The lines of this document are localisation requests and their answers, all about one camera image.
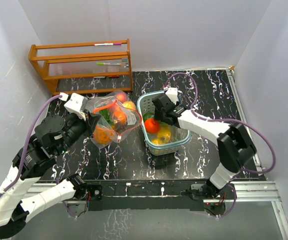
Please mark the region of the orange fruit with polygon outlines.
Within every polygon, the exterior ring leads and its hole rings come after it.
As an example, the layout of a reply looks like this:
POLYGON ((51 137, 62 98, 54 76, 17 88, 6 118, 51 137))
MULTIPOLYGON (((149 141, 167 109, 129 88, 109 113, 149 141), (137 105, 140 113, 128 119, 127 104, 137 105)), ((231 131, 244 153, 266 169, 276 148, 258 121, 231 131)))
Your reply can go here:
POLYGON ((122 110, 116 110, 113 112, 112 120, 114 124, 125 124, 127 116, 122 110))

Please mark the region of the clear orange-zip bag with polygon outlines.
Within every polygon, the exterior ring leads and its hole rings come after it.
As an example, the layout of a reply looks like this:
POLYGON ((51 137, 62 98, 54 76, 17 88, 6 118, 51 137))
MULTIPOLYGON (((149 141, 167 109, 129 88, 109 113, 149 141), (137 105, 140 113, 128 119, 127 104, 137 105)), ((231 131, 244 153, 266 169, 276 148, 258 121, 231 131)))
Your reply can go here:
POLYGON ((87 109, 89 112, 99 114, 100 110, 109 109, 109 114, 112 120, 113 112, 116 110, 122 110, 127 116, 127 122, 125 124, 114 124, 115 132, 121 134, 131 128, 135 127, 140 122, 137 110, 132 110, 123 106, 123 103, 115 98, 117 93, 125 93, 121 90, 116 90, 105 96, 97 96, 89 100, 87 103, 87 109))

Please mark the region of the pink peach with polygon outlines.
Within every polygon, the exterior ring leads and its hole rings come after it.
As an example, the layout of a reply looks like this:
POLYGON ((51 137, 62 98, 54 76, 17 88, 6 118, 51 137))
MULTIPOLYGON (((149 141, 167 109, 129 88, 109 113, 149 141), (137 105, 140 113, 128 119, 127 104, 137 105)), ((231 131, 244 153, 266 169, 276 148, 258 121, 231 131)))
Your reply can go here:
POLYGON ((121 103, 124 103, 127 101, 127 95, 124 92, 119 92, 115 95, 115 98, 120 101, 121 103))

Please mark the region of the small orange tangerine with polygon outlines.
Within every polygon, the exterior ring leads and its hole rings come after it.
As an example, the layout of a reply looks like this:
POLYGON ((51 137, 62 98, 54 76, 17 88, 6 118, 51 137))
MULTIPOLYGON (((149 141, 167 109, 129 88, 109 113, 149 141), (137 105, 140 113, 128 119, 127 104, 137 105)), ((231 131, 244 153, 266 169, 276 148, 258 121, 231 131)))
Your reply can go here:
POLYGON ((144 122, 144 126, 146 131, 149 134, 156 134, 160 130, 160 124, 158 121, 154 120, 153 118, 149 118, 144 122))

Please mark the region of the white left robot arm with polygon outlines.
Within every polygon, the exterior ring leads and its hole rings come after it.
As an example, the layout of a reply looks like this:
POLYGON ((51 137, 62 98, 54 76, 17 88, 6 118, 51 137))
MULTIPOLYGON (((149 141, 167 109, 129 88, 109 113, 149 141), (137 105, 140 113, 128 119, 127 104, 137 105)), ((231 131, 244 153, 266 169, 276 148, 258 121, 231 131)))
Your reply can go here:
POLYGON ((86 196, 87 184, 78 175, 71 175, 56 186, 30 198, 24 198, 30 187, 64 154, 81 136, 91 136, 99 114, 87 114, 80 119, 71 113, 67 117, 51 115, 29 134, 26 148, 21 148, 13 159, 6 179, 0 186, 0 240, 19 233, 34 216, 53 205, 86 196))

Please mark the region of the small orange pineapple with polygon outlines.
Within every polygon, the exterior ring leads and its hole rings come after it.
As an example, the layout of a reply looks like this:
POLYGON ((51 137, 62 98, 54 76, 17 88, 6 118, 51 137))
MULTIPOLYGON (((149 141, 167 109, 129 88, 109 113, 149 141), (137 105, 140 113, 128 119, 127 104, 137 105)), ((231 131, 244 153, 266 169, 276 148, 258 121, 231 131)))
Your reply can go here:
POLYGON ((96 125, 96 129, 93 133, 93 140, 94 143, 98 145, 98 148, 101 148, 112 142, 110 136, 113 136, 115 125, 111 120, 108 108, 100 110, 99 114, 102 118, 96 125))

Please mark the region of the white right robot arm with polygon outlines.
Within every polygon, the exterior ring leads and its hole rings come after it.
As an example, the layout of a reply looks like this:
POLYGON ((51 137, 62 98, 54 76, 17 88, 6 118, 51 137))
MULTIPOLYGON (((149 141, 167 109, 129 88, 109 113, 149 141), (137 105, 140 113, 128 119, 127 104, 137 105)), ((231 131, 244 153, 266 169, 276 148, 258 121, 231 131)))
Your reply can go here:
POLYGON ((240 121, 228 124, 207 119, 179 102, 173 103, 164 93, 155 97, 152 103, 155 106, 155 120, 194 132, 218 148, 219 165, 195 194, 219 198, 224 194, 228 182, 257 153, 250 135, 240 121))

